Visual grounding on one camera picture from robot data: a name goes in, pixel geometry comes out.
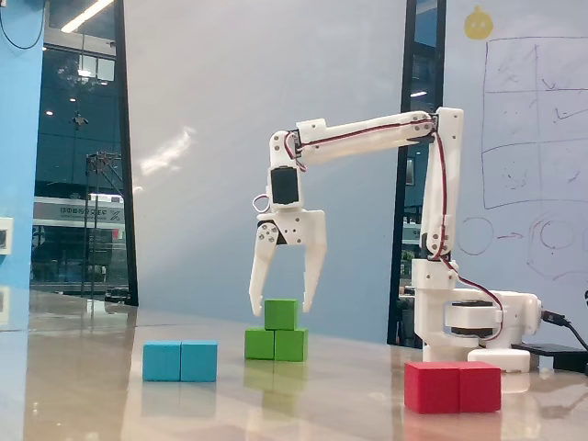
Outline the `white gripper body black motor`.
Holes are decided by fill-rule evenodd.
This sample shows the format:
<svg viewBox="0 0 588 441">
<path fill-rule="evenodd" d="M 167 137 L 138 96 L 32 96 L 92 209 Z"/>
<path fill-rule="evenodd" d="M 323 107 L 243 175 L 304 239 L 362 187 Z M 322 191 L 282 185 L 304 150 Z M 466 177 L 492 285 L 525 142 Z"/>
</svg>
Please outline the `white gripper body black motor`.
<svg viewBox="0 0 588 441">
<path fill-rule="evenodd" d="M 255 247 L 307 245 L 326 247 L 326 221 L 322 210 L 281 210 L 257 216 Z"/>
</svg>

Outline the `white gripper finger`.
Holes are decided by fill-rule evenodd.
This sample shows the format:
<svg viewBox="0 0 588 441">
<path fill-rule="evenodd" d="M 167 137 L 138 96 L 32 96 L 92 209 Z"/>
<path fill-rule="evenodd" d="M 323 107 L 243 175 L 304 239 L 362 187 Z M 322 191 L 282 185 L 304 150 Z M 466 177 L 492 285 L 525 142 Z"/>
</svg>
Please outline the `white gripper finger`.
<svg viewBox="0 0 588 441">
<path fill-rule="evenodd" d="M 254 259 L 249 284 L 249 298 L 254 316 L 262 311 L 263 289 L 277 246 L 277 226 L 268 220 L 259 223 L 254 244 Z"/>
<path fill-rule="evenodd" d="M 311 310 L 325 256 L 326 243 L 308 243 L 306 245 L 304 256 L 304 296 L 302 303 L 302 311 L 305 313 Z"/>
</svg>

